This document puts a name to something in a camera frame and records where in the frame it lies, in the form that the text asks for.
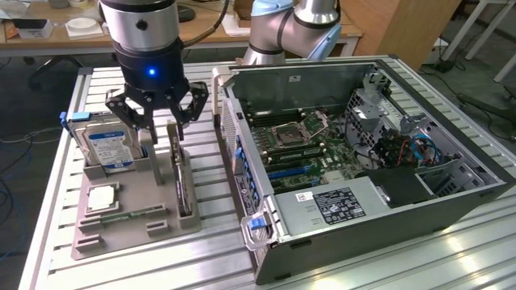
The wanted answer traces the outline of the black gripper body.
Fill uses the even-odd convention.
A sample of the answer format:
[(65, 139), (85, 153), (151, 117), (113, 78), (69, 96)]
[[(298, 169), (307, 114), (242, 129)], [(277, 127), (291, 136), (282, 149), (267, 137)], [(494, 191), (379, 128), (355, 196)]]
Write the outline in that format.
[(183, 41), (157, 51), (134, 51), (114, 44), (126, 80), (126, 95), (141, 106), (169, 108), (190, 91), (183, 66)]

